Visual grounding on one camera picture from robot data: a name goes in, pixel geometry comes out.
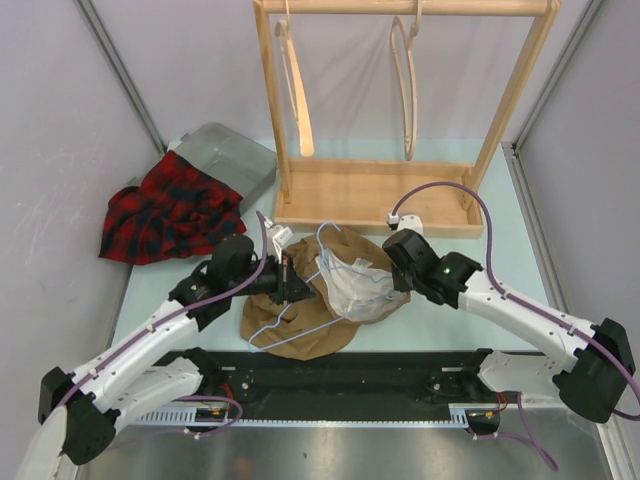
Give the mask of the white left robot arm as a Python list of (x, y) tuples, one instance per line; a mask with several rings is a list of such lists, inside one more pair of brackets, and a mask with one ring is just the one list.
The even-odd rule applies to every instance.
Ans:
[(223, 316), (236, 297), (266, 295), (276, 304), (314, 297), (283, 250), (291, 236), (288, 227), (268, 228), (260, 255), (248, 236), (228, 237), (137, 330), (69, 373), (59, 367), (47, 372), (38, 421), (45, 424), (57, 409), (66, 415), (54, 456), (87, 464), (138, 417), (181, 397), (214, 397), (221, 387), (219, 366), (200, 348), (159, 370), (152, 367)]

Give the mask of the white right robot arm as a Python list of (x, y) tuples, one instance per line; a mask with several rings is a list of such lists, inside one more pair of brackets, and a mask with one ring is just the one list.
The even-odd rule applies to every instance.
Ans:
[(395, 232), (382, 249), (391, 261), (395, 290), (482, 317), (540, 351), (538, 357), (488, 353), (480, 366), (461, 376), (469, 399), (519, 392), (558, 399), (595, 423), (616, 414), (635, 372), (620, 323), (606, 318), (596, 324), (522, 298), (471, 258), (458, 252), (438, 256), (413, 230)]

